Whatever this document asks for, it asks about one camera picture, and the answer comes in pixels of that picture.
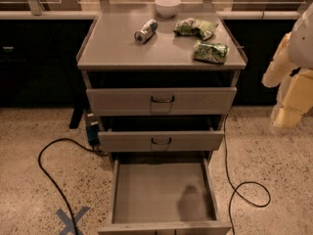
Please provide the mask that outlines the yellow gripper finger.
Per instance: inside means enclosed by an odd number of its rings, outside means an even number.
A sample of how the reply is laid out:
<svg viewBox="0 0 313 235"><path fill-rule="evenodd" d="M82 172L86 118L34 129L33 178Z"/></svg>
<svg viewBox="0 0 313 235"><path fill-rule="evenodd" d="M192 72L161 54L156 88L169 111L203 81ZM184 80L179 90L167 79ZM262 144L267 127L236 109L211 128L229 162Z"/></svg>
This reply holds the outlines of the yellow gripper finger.
<svg viewBox="0 0 313 235"><path fill-rule="evenodd" d="M291 72L297 69L297 65L292 63L289 56L289 44L291 34L286 33L282 38L272 61L262 77L262 84L272 88L280 86L287 88L291 82Z"/></svg>
<svg viewBox="0 0 313 235"><path fill-rule="evenodd" d="M284 134L292 130L313 108L313 70L302 70L283 79L277 104L271 115L271 131Z"/></svg>

